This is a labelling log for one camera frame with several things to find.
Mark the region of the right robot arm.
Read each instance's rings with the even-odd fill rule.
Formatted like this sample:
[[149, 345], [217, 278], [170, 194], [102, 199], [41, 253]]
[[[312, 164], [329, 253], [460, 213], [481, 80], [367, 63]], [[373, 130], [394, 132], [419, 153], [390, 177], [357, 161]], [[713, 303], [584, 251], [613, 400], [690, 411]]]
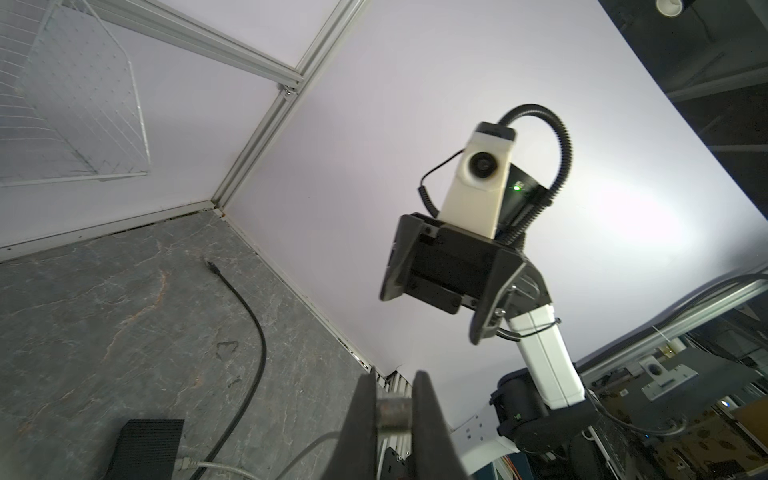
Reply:
[[[559, 145], [559, 167], [542, 186], [514, 166], [514, 121], [546, 123]], [[595, 407], [559, 330], [545, 281], [524, 254], [527, 229], [549, 207], [572, 167], [562, 120], [538, 104], [517, 106], [482, 122], [452, 157], [456, 170], [441, 207], [420, 191], [424, 213], [398, 222], [380, 297], [408, 295], [444, 312], [469, 309], [468, 337], [514, 343], [523, 369], [505, 375], [476, 415], [448, 431], [431, 382], [412, 387], [415, 479], [465, 479], [511, 453], [545, 454], [586, 429]]]

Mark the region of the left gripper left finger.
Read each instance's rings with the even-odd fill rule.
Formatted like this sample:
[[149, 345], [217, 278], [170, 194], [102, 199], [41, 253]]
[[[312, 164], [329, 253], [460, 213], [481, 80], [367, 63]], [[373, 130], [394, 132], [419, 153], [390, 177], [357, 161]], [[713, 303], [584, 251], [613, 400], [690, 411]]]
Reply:
[[376, 478], [377, 468], [377, 378], [362, 375], [356, 385], [335, 450], [322, 480]]

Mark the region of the small black network switch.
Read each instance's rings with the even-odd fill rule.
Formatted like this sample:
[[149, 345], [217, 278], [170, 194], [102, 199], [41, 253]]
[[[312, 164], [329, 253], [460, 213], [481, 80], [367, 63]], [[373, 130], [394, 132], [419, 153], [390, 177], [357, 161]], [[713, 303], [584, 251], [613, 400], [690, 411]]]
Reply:
[[131, 419], [120, 430], [106, 480], [171, 479], [183, 419]]

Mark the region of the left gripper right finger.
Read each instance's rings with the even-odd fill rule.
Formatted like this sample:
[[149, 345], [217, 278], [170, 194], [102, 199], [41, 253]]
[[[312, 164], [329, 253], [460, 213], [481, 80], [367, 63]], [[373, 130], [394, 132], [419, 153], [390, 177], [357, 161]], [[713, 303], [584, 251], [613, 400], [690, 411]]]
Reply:
[[428, 373], [417, 371], [412, 386], [410, 478], [468, 479], [451, 441]]

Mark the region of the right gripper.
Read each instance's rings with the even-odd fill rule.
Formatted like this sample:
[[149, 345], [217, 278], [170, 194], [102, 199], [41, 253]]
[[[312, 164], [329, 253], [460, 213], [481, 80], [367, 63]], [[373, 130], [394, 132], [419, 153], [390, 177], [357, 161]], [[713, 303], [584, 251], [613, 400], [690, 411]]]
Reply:
[[399, 219], [379, 298], [409, 295], [455, 314], [474, 311], [469, 339], [478, 345], [495, 334], [491, 325], [505, 292], [524, 270], [517, 250], [421, 214]]

